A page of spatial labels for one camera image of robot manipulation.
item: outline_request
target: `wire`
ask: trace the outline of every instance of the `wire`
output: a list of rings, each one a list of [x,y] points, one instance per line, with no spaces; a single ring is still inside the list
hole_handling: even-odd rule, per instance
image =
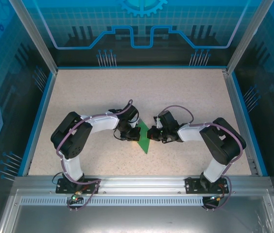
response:
[[[221,190],[223,191],[223,197],[224,197],[224,186],[223,186],[223,184],[219,184],[218,185],[220,188],[221,188]]]
[[[64,171],[64,175],[67,177],[67,179],[73,183],[76,183],[76,184],[81,184],[81,185],[87,185],[87,184],[92,184],[92,183],[97,183],[99,181],[101,181],[101,179],[97,179],[97,180],[94,180],[94,181],[90,181],[90,182],[78,182],[78,181],[75,181],[68,173],[67,173],[67,170],[65,168],[65,164],[64,164],[64,156],[60,153],[60,149],[62,147],[62,145],[64,144],[64,142],[67,140],[67,138],[72,134],[73,131],[75,131],[81,124],[83,124],[84,122],[86,122],[87,120],[89,119],[92,119],[92,118],[96,118],[96,117],[104,117],[104,116],[117,116],[117,115],[120,115],[120,114],[123,114],[125,113],[133,104],[133,100],[129,100],[128,101],[128,106],[127,108],[123,109],[121,112],[118,112],[118,113],[111,113],[111,114],[97,114],[97,115],[93,115],[93,116],[89,116],[89,117],[86,117],[84,118],[83,120],[79,121],[77,124],[75,124],[75,126],[73,126],[71,128],[71,130],[66,134],[66,136],[63,138],[63,140],[59,143],[57,149],[56,149],[56,154],[59,156],[59,158],[61,159],[61,167]]]
[[[98,189],[98,187],[99,187],[99,185],[100,185],[100,182],[101,182],[101,181],[98,181],[98,183],[97,183],[97,185],[96,185],[94,191],[93,191],[92,194],[90,195],[89,199],[84,203],[84,205],[82,205],[82,206],[80,206],[80,207],[72,207],[72,206],[69,204],[69,202],[70,202],[70,200],[69,200],[69,201],[67,202],[67,207],[68,207],[70,210],[75,210],[75,211],[80,210],[80,209],[83,209],[84,207],[86,207],[87,204],[90,202],[90,200],[93,198],[95,192],[97,191],[97,189]]]
[[[223,175],[227,172],[227,170],[231,167],[231,165],[236,162],[238,159],[240,159],[240,157],[242,156],[243,154],[243,146],[240,142],[240,140],[231,132],[229,131],[228,129],[226,129],[225,127],[221,126],[221,125],[218,125],[218,124],[214,124],[214,123],[203,123],[203,124],[194,124],[194,125],[191,125],[192,127],[201,127],[201,126],[215,126],[215,127],[218,127],[219,129],[225,131],[226,133],[228,133],[231,137],[233,137],[233,139],[236,141],[236,143],[238,144],[239,148],[240,148],[240,154],[234,159],[234,160],[231,160],[230,163],[226,166],[226,168],[224,169],[223,171]]]
[[[169,108],[172,108],[172,107],[182,108],[182,109],[186,110],[186,111],[191,115],[191,117],[192,117],[192,120],[189,122],[189,124],[191,124],[191,123],[194,121],[194,116],[193,116],[192,112],[191,112],[189,109],[187,109],[187,108],[185,108],[185,107],[183,107],[183,106],[181,106],[181,105],[170,105],[170,106],[164,108],[164,109],[160,112],[160,114],[161,114],[162,112],[164,112],[165,110],[167,110],[167,109],[169,109]]]
[[[84,188],[81,189],[81,191],[86,190],[88,187],[89,187],[89,185],[88,185],[88,186],[85,186]]]
[[[51,182],[52,182],[53,184],[56,184],[56,183],[54,183],[55,177],[58,176],[58,175],[61,174],[61,173],[63,173],[63,172],[62,172],[62,171],[61,171],[61,172],[58,172],[56,175],[53,176],[53,179],[51,180]]]
[[[211,207],[214,207],[214,209],[216,209],[216,210],[222,209],[227,204],[227,202],[229,201],[229,199],[231,197],[231,194],[232,194],[232,182],[231,182],[231,179],[228,176],[222,176],[222,178],[226,178],[229,181],[230,192],[229,192],[228,197],[226,198],[226,200],[224,201],[224,203],[221,206],[218,206],[218,207],[215,206],[215,205],[211,205],[211,204],[205,204],[205,205],[209,205]]]
[[[114,136],[117,140],[125,141],[125,139],[121,139],[121,138],[116,137],[116,135],[115,135],[116,131],[117,131],[117,129],[115,129],[115,130],[113,131],[113,136]]]
[[[217,209],[215,205],[212,205],[212,204],[206,204],[206,205],[208,205],[208,206],[210,206],[210,207],[213,207],[214,209]],[[238,216],[236,216],[233,212],[228,211],[228,210],[225,210],[225,209],[222,209],[222,210],[225,211],[226,213],[232,215],[232,216],[233,216],[235,219],[237,219],[237,220],[240,222],[240,224],[242,224],[249,232],[252,232],[252,229],[251,229],[249,226],[247,226],[247,225],[246,225]]]

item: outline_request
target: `aluminum frame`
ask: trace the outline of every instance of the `aluminum frame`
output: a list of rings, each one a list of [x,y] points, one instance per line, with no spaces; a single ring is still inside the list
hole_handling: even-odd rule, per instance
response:
[[[246,51],[249,43],[256,34],[260,24],[262,23],[265,15],[268,13],[274,0],[262,0],[258,9],[256,10],[252,20],[250,21],[240,43],[238,44],[235,52],[233,53],[229,64],[227,66],[227,73],[230,75],[239,63],[241,57]]]
[[[47,111],[47,108],[48,108],[48,105],[49,105],[49,102],[51,99],[51,94],[52,94],[52,91],[53,91],[53,88],[54,88],[54,85],[56,82],[56,77],[57,77],[56,74],[52,74],[52,76],[49,78],[50,80],[48,80],[47,85],[45,87],[45,90],[44,90],[44,93],[42,96],[42,100],[41,100],[41,103],[39,106],[39,108],[41,107],[42,109],[41,109],[40,115],[38,114],[36,116],[35,122],[37,121],[37,125],[36,125],[36,127],[33,127],[33,130],[31,132],[30,138],[32,136],[32,140],[30,141],[30,138],[29,138],[28,145],[26,147],[24,157],[23,157],[23,160],[21,162],[21,165],[20,165],[20,168],[18,171],[19,176],[28,175],[31,161],[33,159],[35,148],[38,143],[38,139],[39,139],[40,132],[42,129],[44,117],[46,115],[46,111]]]
[[[29,34],[30,38],[32,39],[34,45],[38,49],[39,53],[41,54],[43,60],[45,61],[46,65],[50,69],[53,74],[57,74],[58,67],[51,56],[49,49],[47,48],[46,44],[43,41],[42,36],[40,35],[34,21],[30,17],[27,8],[25,7],[24,3],[21,0],[9,0],[10,4],[14,8],[16,14],[18,15],[20,21],[24,25],[27,33]]]
[[[95,197],[160,196],[177,199],[178,197],[202,197],[200,194],[186,194],[184,179],[187,176],[127,176],[93,177],[102,179],[101,187]],[[265,208],[274,231],[274,189],[269,177],[231,176],[232,197],[263,197]],[[20,201],[23,197],[70,197],[56,194],[56,186],[51,183],[52,176],[16,177],[10,197],[6,204],[1,222],[0,233],[11,233],[16,222]]]
[[[246,151],[246,156],[249,163],[250,171],[252,172],[253,175],[263,176],[263,172],[261,170],[258,157],[257,157],[257,152],[255,150],[255,146],[253,144],[253,140],[252,140],[248,125],[246,123],[245,114],[240,102],[240,97],[238,96],[238,93],[236,90],[234,80],[232,76],[227,73],[226,70],[223,70],[223,78],[225,80],[225,84],[230,96],[232,108],[235,114],[235,118],[239,127],[240,134],[242,135],[242,137],[247,143],[245,151]]]

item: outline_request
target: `beige speckled tabletop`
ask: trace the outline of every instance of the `beige speckled tabletop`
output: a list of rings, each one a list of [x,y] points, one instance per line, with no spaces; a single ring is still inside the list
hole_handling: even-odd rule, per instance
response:
[[[230,98],[219,69],[123,69],[60,70],[34,153],[30,175],[53,175],[62,171],[51,134],[65,116],[104,113],[123,108],[129,99],[150,128],[153,116],[172,104],[189,108],[194,123],[225,118],[238,130]],[[182,109],[171,109],[179,124],[190,121]],[[92,134],[80,154],[85,175],[199,175],[212,156],[204,142],[151,141],[148,154],[137,142],[118,141],[113,131]],[[243,156],[227,174],[249,175]]]

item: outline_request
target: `enclosure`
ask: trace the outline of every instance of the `enclosure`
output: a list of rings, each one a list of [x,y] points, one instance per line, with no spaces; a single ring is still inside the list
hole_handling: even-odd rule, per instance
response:
[[[129,99],[141,140],[91,134],[81,168],[101,183],[71,213],[52,133],[69,112]],[[212,160],[205,142],[147,139],[175,104],[194,123],[223,117],[247,144],[224,208],[185,183]],[[0,0],[0,233],[68,231],[274,232],[274,0]]]

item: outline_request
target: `metal profile extrusion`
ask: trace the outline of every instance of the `metal profile extrusion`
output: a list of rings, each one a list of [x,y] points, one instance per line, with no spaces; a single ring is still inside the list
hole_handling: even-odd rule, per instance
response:
[[[102,179],[102,182],[98,194],[94,196],[93,207],[198,206],[201,205],[202,196],[205,196],[186,194],[184,179],[187,177],[184,176],[95,178]],[[263,197],[266,213],[274,231],[274,190],[270,177],[231,176],[230,178],[233,186],[232,197]],[[12,232],[22,205],[60,206],[66,204],[65,200],[70,195],[56,194],[55,185],[50,182],[51,179],[52,176],[16,177],[0,222],[0,233]],[[144,202],[137,203],[134,200],[144,200]]]
[[[42,36],[40,35],[38,29],[36,28],[32,18],[29,15],[24,3],[21,0],[9,0],[12,7],[14,8],[16,14],[18,15],[20,21],[27,30],[30,38],[47,64],[48,68],[53,74],[57,74],[58,68],[53,60],[47,46],[45,45]]]
[[[240,103],[240,98],[237,94],[236,91],[236,87],[235,87],[235,83],[231,77],[231,75],[228,75],[226,73],[226,70],[223,70],[223,78],[231,99],[231,104],[233,107],[233,111],[235,113],[235,118],[240,130],[240,134],[242,135],[242,137],[244,138],[244,140],[247,143],[247,147],[245,149],[246,151],[246,156],[248,159],[248,163],[250,163],[250,161],[254,160],[254,166],[249,166],[250,167],[250,171],[252,173],[252,175],[259,175],[259,176],[263,176],[263,172],[261,170],[259,161],[258,161],[258,157],[257,157],[257,153],[255,150],[255,146],[253,144],[252,141],[252,137],[248,128],[248,125],[246,124],[246,119],[245,119],[245,115],[244,115],[244,111],[243,108],[241,106]]]
[[[243,56],[245,50],[247,49],[250,41],[256,34],[258,27],[262,23],[265,15],[268,13],[272,3],[274,0],[262,0],[261,4],[259,5],[258,9],[256,10],[252,20],[250,21],[242,39],[240,40],[239,45],[237,46],[235,52],[233,53],[229,64],[227,66],[227,73],[228,75],[232,74],[235,67],[239,63],[241,57]]]

